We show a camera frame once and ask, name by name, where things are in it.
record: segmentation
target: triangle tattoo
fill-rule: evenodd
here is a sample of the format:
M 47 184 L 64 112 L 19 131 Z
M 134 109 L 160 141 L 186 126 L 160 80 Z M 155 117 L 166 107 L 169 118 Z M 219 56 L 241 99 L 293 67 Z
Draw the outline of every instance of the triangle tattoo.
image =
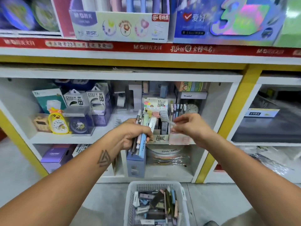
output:
M 110 157 L 109 153 L 107 152 L 107 150 L 102 150 L 97 164 L 99 164 L 99 167 L 104 167 L 104 166 L 108 166 L 111 164 L 111 157 Z

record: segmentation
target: gray floor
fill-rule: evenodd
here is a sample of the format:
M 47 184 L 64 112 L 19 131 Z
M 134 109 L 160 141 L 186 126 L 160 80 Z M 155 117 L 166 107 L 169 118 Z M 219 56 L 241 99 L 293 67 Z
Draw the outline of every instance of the gray floor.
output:
M 9 139 L 0 143 L 0 171 L 0 206 L 40 179 Z M 221 225 L 251 207 L 234 184 L 183 183 L 182 186 L 191 226 L 202 226 L 209 220 Z M 126 183 L 96 184 L 83 203 L 85 209 L 78 213 L 72 226 L 123 225 L 127 188 Z

